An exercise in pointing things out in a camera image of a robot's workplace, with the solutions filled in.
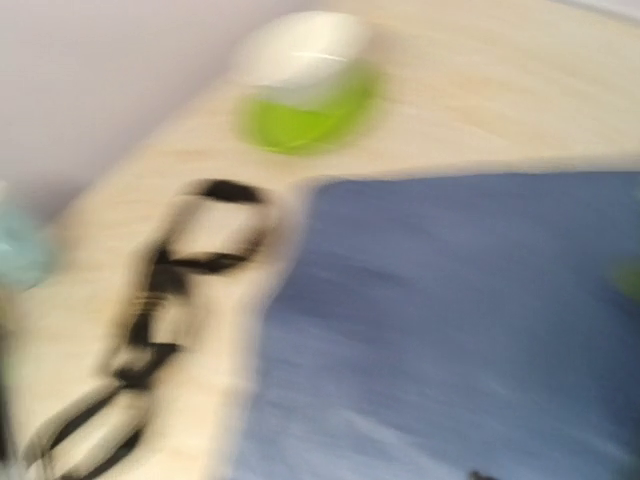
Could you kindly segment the blue wrapping paper sheet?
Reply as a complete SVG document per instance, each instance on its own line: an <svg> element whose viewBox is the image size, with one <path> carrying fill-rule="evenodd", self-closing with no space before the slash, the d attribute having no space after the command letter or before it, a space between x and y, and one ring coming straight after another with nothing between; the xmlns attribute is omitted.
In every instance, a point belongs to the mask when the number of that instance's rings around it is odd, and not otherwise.
<svg viewBox="0 0 640 480"><path fill-rule="evenodd" d="M336 181L261 326L233 479L635 479L635 172Z"/></svg>

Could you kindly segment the yellow fake flower stem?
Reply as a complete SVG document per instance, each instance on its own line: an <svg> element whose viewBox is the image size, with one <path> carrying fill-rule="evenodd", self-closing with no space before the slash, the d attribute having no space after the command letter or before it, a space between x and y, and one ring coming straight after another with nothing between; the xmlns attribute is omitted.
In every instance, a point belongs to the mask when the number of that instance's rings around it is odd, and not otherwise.
<svg viewBox="0 0 640 480"><path fill-rule="evenodd" d="M613 269L612 283L621 294L635 302L638 302L640 299L639 261L631 260L617 265Z"/></svg>

